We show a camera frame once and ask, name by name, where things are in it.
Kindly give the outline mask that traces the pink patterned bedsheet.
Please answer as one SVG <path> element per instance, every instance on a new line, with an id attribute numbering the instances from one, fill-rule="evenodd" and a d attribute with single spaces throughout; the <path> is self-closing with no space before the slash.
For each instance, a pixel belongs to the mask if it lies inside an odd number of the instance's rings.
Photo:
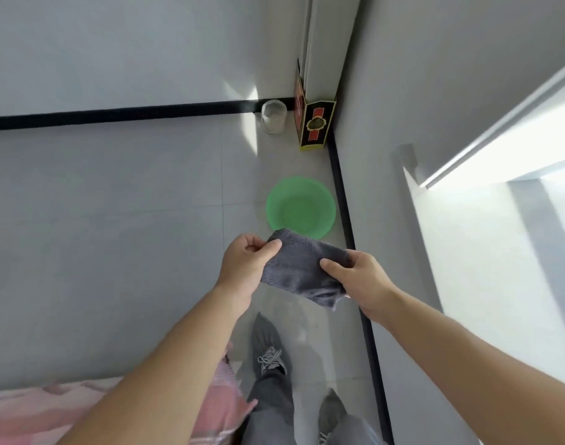
<path id="1" fill-rule="evenodd" d="M 254 410 L 225 353 L 204 397 L 189 445 L 231 445 Z M 0 391 L 0 445 L 56 445 L 122 377 Z"/>

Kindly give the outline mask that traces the clear plastic cup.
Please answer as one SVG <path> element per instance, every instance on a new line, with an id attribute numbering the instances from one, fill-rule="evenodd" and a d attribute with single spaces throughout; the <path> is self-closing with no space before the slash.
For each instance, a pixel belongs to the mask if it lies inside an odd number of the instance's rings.
<path id="1" fill-rule="evenodd" d="M 262 105 L 261 120 L 263 129 L 269 134 L 281 134 L 285 130 L 286 104 L 278 99 L 266 101 Z"/>

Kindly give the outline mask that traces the black and red carton box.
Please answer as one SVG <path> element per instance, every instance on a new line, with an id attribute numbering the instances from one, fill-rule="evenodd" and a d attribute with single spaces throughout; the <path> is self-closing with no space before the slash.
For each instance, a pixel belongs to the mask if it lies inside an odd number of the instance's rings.
<path id="1" fill-rule="evenodd" d="M 295 75 L 293 118 L 300 150 L 322 149 L 325 146 L 336 108 L 336 100 L 307 102 L 300 62 Z"/>

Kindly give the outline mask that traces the person's left forearm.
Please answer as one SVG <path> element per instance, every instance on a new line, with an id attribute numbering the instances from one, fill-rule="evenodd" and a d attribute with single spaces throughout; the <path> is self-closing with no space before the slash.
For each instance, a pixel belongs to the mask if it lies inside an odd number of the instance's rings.
<path id="1" fill-rule="evenodd" d="M 216 284 L 57 445 L 186 445 L 253 292 Z"/>

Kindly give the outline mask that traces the person's right hand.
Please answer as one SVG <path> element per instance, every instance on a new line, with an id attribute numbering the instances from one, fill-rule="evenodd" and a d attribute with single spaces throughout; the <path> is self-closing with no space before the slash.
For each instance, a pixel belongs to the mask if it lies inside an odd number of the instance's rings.
<path id="1" fill-rule="evenodd" d="M 340 282 L 353 299 L 372 321 L 385 328 L 391 328 L 391 316 L 395 304 L 400 301 L 401 290 L 390 280 L 379 262 L 370 254 L 347 250 L 349 266 L 353 275 L 345 282 Z"/>

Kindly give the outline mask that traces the person's left grey shoe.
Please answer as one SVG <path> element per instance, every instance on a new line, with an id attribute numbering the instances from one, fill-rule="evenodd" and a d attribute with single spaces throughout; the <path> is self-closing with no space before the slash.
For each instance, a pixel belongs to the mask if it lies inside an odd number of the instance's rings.
<path id="1" fill-rule="evenodd" d="M 250 345 L 252 369 L 256 377 L 270 370 L 291 376 L 293 365 L 289 353 L 274 324 L 260 312 L 253 322 Z"/>

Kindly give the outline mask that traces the person's right forearm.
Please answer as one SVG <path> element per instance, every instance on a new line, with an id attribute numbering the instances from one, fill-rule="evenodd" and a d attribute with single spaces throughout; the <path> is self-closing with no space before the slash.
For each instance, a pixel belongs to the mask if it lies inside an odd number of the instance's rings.
<path id="1" fill-rule="evenodd" d="M 375 311 L 484 445 L 565 445 L 565 383 L 391 287 Z"/>

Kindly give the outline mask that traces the person's right grey shoe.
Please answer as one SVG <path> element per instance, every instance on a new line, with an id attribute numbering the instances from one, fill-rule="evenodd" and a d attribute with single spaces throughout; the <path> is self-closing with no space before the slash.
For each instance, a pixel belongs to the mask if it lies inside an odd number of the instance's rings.
<path id="1" fill-rule="evenodd" d="M 336 391 L 329 388 L 319 408 L 317 445 L 327 444 L 330 435 L 345 416 L 347 416 L 347 411 L 343 402 Z"/>

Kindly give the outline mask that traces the grey cleaning cloth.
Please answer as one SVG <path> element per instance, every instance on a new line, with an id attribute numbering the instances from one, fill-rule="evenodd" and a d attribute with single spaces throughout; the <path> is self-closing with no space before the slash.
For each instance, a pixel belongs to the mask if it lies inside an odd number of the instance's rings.
<path id="1" fill-rule="evenodd" d="M 266 263 L 261 283 L 334 311 L 347 292 L 341 282 L 322 269 L 320 261 L 328 259 L 349 268 L 351 262 L 347 251 L 286 228 L 274 231 L 268 242 L 276 239 L 282 246 Z"/>

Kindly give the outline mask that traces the person's grey shoe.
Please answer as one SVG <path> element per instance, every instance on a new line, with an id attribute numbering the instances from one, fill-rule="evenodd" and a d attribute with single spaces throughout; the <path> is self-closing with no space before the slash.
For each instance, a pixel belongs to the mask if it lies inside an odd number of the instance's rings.
<path id="1" fill-rule="evenodd" d="M 317 445 L 327 444 L 330 435 L 345 416 L 347 416 L 347 411 L 343 402 L 336 391 L 329 388 L 319 408 Z"/>
<path id="2" fill-rule="evenodd" d="M 291 376 L 293 365 L 289 353 L 274 324 L 260 312 L 253 322 L 250 345 L 252 369 L 256 377 L 270 370 Z"/>

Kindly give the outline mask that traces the green plastic basin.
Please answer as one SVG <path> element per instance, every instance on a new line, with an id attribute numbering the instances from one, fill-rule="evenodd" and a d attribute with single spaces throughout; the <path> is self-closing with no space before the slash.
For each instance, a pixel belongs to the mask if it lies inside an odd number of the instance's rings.
<path id="1" fill-rule="evenodd" d="M 266 198 L 266 218 L 274 231 L 289 229 L 311 239 L 323 239 L 336 221 L 336 201 L 318 180 L 282 179 Z"/>

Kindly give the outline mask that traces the white window frame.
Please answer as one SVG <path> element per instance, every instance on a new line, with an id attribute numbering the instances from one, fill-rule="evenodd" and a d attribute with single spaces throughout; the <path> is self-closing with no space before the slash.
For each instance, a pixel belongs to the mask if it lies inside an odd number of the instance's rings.
<path id="1" fill-rule="evenodd" d="M 536 179 L 565 168 L 565 66 L 418 187 L 447 190 Z"/>

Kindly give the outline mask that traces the person's left hand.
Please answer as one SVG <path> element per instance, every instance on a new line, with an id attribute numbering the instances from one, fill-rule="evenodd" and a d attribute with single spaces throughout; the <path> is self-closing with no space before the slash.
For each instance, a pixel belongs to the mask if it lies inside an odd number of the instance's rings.
<path id="1" fill-rule="evenodd" d="M 251 303 L 251 297 L 257 290 L 263 276 L 265 266 L 257 266 L 251 262 L 247 246 L 250 239 L 260 237 L 243 233 L 236 237 L 227 247 L 222 258 L 215 290 L 224 294 L 230 301 L 234 316 L 239 319 Z"/>

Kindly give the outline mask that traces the person's grey trousers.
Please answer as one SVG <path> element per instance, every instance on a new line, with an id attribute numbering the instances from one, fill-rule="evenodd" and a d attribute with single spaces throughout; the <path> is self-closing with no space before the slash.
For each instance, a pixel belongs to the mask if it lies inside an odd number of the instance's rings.
<path id="1" fill-rule="evenodd" d="M 297 445 L 290 376 L 270 370 L 254 383 L 250 401 L 257 405 L 235 433 L 237 445 Z M 326 445 L 387 445 L 362 418 L 347 412 Z"/>

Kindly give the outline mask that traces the white leaning panel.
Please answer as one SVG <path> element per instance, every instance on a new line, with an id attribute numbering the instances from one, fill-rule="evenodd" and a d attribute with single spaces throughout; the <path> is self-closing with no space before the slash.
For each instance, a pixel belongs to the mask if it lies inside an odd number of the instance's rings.
<path id="1" fill-rule="evenodd" d="M 334 101 L 361 0 L 307 0 L 299 75 L 306 101 Z"/>

